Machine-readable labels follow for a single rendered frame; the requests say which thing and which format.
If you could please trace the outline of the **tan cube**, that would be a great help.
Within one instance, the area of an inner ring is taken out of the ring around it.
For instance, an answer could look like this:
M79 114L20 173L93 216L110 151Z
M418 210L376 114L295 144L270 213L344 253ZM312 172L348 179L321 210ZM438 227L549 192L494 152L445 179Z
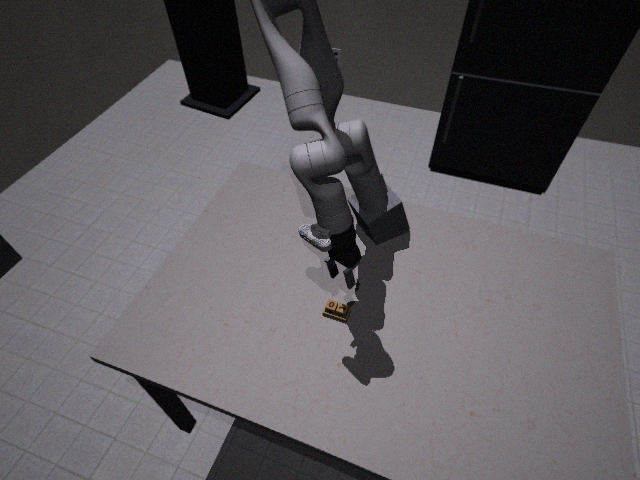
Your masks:
M342 317L342 318L346 318L348 310L349 310L349 306L348 305L339 303L338 307L336 309L336 316L339 316L339 317Z
M338 302L329 299L325 306L325 312L335 315L337 307Z

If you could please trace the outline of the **tan rectangular tray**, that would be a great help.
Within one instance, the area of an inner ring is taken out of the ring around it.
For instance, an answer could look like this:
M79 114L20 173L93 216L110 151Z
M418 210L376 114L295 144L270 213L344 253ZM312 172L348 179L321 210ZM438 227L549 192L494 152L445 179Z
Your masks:
M347 323L347 320L348 320L348 317L350 315L350 312L351 312L351 308L349 308L346 318L342 318L342 317L336 316L336 313L335 313L335 315L333 315L333 314L325 312L325 308L324 308L323 316L326 316L326 317L329 317L329 318L332 318L332 319Z

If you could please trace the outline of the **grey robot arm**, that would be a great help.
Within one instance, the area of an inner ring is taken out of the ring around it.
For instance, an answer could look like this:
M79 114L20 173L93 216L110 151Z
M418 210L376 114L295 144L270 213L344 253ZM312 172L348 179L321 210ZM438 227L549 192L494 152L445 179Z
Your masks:
M367 212L381 210L387 204L388 190L366 124L361 119L334 122L344 80L317 0L250 2L281 85L291 127L296 131L317 131L322 136L295 146L290 153L292 171L309 193L315 212L332 217L346 208L342 182L327 177L343 170L361 208ZM276 17L296 9L303 14L298 53L276 23Z

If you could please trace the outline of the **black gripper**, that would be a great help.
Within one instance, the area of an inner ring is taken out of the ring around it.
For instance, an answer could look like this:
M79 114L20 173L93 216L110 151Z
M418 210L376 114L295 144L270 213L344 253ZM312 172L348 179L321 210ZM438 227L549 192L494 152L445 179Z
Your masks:
M316 212L315 212L316 213ZM331 278L339 274L335 261L347 267L343 273L347 288L355 284L353 269L361 260L360 249L356 244L354 218L349 205L338 215L323 217L316 213L316 224L304 224L298 228L300 236L322 252L328 252L324 259Z

